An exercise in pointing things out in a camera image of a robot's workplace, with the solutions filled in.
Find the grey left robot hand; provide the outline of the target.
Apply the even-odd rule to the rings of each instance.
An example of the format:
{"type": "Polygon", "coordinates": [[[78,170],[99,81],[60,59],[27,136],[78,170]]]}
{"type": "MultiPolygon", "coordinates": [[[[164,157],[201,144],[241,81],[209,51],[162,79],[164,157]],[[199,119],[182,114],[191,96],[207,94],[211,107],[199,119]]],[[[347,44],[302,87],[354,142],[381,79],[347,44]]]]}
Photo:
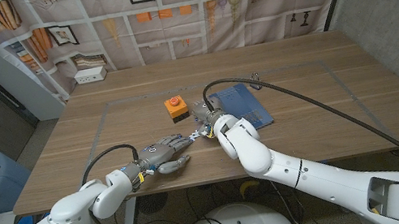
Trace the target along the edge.
{"type": "Polygon", "coordinates": [[[191,145],[193,140],[180,134],[163,137],[139,152],[138,166],[148,174],[169,174],[183,168],[190,157],[182,155],[172,161],[172,157],[191,145]]]}

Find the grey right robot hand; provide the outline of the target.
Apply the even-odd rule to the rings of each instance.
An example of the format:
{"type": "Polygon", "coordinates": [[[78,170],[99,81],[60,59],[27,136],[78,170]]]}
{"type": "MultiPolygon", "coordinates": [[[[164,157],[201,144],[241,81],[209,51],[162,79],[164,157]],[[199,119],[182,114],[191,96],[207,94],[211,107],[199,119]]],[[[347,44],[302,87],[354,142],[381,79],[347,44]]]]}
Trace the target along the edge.
{"type": "MultiPolygon", "coordinates": [[[[223,105],[219,98],[210,97],[208,101],[214,109],[223,109],[223,105]]],[[[193,102],[190,111],[191,114],[194,116],[194,120],[196,121],[196,123],[200,125],[198,133],[201,136],[207,136],[209,138],[212,138],[212,127],[207,119],[210,109],[208,108],[204,100],[193,102]]]]}

